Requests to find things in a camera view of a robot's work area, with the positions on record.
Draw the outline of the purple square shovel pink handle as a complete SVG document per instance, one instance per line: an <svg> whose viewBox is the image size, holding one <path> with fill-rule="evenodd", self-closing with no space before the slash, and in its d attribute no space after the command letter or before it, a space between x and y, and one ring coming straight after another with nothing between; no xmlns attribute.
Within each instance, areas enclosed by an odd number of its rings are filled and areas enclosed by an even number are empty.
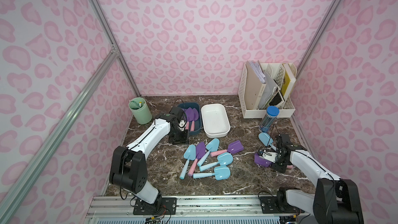
<svg viewBox="0 0 398 224"><path fill-rule="evenodd" d="M192 121L192 118L193 118L193 109L192 108L188 108L188 109L185 109L184 112L185 112L186 120L187 120L185 129L188 130L190 122Z"/></svg>

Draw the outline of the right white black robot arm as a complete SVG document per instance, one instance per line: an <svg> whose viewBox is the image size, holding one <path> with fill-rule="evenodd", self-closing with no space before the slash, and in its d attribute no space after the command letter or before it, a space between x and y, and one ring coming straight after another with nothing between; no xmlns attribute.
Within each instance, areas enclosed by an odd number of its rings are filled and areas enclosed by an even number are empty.
<svg viewBox="0 0 398 224"><path fill-rule="evenodd" d="M318 162L303 146L295 145L287 134L274 139L260 133L259 140L272 151L265 151L263 159L271 169L285 173L289 165L298 168L315 186L314 194L299 189L281 187L276 194L277 207L285 212L299 208L314 216L319 224L362 224L364 222L357 185L343 179Z"/></svg>

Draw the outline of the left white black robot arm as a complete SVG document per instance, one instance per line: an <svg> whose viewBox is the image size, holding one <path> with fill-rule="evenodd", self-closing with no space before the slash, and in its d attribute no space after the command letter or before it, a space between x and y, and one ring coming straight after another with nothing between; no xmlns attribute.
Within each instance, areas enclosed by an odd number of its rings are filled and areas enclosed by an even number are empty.
<svg viewBox="0 0 398 224"><path fill-rule="evenodd" d="M175 114L157 115L149 128L135 141L125 147L118 146L114 150L109 182L148 204L158 204L161 194L148 181L147 158L165 136L169 136L172 142L187 141L187 123L186 114L181 110Z"/></svg>

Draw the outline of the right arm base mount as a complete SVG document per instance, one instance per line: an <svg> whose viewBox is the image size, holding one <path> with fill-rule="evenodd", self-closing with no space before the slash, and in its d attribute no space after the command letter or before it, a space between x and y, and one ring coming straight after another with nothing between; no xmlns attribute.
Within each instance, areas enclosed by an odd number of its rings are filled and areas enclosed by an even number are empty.
<svg viewBox="0 0 398 224"><path fill-rule="evenodd" d="M263 214L295 214L300 215L304 213L298 207L291 206L289 204L282 203L277 196L266 192L260 191L258 193L258 199L260 201L260 207Z"/></svg>

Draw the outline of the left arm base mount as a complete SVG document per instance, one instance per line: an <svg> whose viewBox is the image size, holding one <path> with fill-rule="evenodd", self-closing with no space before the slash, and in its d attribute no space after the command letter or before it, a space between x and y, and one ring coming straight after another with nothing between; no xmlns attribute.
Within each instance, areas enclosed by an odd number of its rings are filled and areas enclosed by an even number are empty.
<svg viewBox="0 0 398 224"><path fill-rule="evenodd" d="M158 195L155 202L152 204L140 198L136 198L133 207L133 215L160 215L164 212L169 215L175 215L177 198Z"/></svg>

